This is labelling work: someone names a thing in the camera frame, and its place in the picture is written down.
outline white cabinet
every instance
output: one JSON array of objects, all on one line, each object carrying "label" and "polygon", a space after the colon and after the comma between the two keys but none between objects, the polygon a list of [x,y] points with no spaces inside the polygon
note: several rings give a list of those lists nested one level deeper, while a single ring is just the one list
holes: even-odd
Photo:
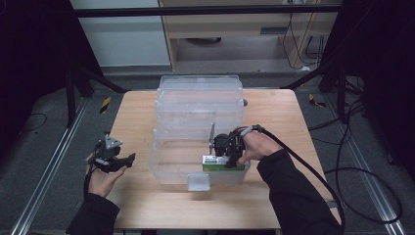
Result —
[{"label": "white cabinet", "polygon": [[[158,7],[157,0],[70,0],[75,9]],[[169,66],[161,17],[79,19],[101,67]]]}]

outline tripod leg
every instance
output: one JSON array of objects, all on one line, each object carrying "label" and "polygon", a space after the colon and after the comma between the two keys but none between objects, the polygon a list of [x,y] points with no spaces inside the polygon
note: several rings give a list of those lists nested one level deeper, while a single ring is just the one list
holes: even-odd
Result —
[{"label": "tripod leg", "polygon": [[84,69],[84,68],[78,68],[78,69],[79,69],[79,71],[80,71],[80,72],[82,72],[82,73],[84,73],[85,75],[89,76],[90,78],[92,78],[92,79],[94,79],[94,80],[96,80],[96,81],[100,82],[101,84],[103,84],[103,85],[107,86],[108,88],[112,89],[112,90],[113,90],[113,91],[115,91],[115,92],[118,92],[118,93],[125,93],[125,92],[129,91],[129,90],[127,90],[127,89],[124,89],[124,88],[122,88],[122,87],[119,87],[119,86],[117,86],[117,85],[113,84],[112,82],[110,82],[110,81],[108,81],[108,80],[104,79],[103,77],[101,77],[101,76],[99,76],[99,75],[95,74],[94,72],[92,72],[92,71],[90,71],[90,70],[86,70],[86,69]]}]

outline wooden table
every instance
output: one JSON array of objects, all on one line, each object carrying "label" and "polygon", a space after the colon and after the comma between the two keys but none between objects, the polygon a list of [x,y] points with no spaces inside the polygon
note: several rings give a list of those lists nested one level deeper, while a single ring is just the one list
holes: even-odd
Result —
[{"label": "wooden table", "polygon": [[[264,126],[324,175],[292,90],[245,89],[244,98],[248,101],[246,125]],[[120,156],[137,154],[133,167],[109,196],[121,208],[115,228],[280,228],[268,200],[269,189],[256,170],[257,162],[252,162],[243,184],[212,185],[207,192],[188,192],[187,185],[157,182],[148,169],[156,99],[156,91],[127,92],[115,119],[111,135],[124,142]],[[332,199],[318,179],[297,161],[295,164],[323,198]]]}]

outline black sleeve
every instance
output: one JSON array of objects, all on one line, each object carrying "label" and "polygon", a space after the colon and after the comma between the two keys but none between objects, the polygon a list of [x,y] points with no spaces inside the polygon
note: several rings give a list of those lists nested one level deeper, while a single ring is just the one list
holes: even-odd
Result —
[{"label": "black sleeve", "polygon": [[269,186],[269,200],[284,235],[342,233],[324,199],[286,150],[265,157],[257,169]]},{"label": "black sleeve", "polygon": [[89,193],[67,229],[71,235],[107,235],[114,233],[119,208],[111,201]]}]

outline black curtain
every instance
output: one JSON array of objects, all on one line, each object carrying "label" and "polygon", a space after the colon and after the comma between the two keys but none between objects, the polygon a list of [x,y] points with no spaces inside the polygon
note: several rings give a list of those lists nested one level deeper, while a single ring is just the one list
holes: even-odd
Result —
[{"label": "black curtain", "polygon": [[[0,1],[0,160],[31,114],[34,102],[64,88],[68,67],[103,76],[69,0]],[[88,80],[74,72],[75,83]]]},{"label": "black curtain", "polygon": [[[415,4],[411,0],[345,4],[356,2],[362,4],[361,11],[339,14],[325,55],[336,54],[347,75],[364,80],[363,101],[372,123],[393,159],[415,179]],[[345,47],[338,50],[345,38]],[[333,74],[327,72],[323,80],[335,84]]]}]

